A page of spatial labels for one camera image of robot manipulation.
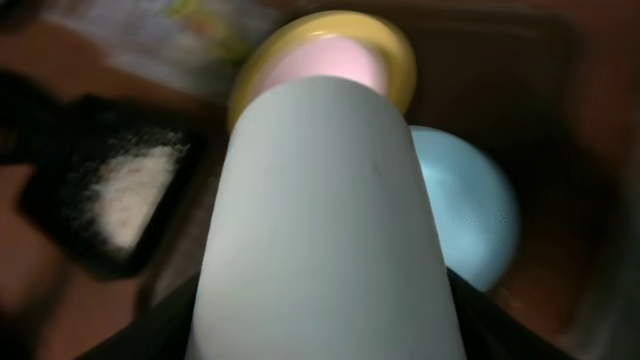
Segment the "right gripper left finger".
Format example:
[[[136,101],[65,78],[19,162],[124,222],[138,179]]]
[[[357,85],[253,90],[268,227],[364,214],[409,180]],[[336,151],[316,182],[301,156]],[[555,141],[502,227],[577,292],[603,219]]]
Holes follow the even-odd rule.
[[[157,306],[80,355],[78,360],[183,360],[198,281],[196,273]]]

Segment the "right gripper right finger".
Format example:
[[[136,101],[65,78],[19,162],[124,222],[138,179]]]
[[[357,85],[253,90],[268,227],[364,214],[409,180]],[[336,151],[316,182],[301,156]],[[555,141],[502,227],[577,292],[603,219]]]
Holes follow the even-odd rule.
[[[573,360],[447,269],[468,360]]]

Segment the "pile of rice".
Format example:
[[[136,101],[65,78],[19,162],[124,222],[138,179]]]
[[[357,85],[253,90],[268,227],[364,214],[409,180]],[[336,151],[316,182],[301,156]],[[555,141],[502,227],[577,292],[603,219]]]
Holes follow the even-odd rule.
[[[170,130],[130,131],[106,142],[92,162],[78,225],[108,254],[124,259],[141,240],[190,144]]]

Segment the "white cup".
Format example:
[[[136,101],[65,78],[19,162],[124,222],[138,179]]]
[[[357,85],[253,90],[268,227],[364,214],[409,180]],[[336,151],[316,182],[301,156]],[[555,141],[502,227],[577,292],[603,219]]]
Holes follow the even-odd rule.
[[[186,355],[464,357],[411,135],[385,98],[314,77],[275,87],[242,113]]]

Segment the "green snack wrapper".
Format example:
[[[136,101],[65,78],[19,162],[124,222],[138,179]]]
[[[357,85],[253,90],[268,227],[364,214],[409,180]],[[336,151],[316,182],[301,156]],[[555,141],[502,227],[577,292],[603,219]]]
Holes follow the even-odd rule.
[[[239,62],[251,52],[249,43],[210,1],[175,0],[167,12],[202,38],[207,51],[216,58]]]

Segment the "pink bowl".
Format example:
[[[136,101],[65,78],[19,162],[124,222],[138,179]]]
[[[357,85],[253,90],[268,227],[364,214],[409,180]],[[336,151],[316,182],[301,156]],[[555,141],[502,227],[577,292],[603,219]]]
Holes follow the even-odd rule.
[[[276,56],[261,71],[252,97],[310,77],[346,79],[382,96],[388,92],[388,70],[377,50],[351,38],[331,36],[304,41]]]

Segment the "light blue bowl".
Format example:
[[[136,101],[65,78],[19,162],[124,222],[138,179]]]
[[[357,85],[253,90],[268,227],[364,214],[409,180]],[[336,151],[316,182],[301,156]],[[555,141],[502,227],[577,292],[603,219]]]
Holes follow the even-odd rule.
[[[484,152],[450,133],[410,128],[445,264],[486,292],[506,273],[520,241],[515,192]]]

